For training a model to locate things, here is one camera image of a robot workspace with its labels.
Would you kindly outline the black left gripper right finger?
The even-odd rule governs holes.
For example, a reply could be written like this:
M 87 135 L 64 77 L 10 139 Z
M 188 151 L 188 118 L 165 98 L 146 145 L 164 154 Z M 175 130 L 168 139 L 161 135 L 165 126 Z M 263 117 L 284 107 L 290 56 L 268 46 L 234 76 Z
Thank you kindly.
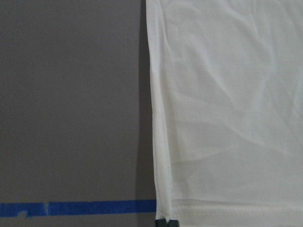
M 168 227 L 179 227 L 179 221 L 178 220 L 169 220 Z

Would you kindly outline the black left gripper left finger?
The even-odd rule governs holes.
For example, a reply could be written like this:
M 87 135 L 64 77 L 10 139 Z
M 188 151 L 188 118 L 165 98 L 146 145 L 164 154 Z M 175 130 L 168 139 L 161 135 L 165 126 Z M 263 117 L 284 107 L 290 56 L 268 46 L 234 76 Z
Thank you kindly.
M 157 220 L 155 220 L 155 227 L 167 227 L 166 219 L 157 219 Z

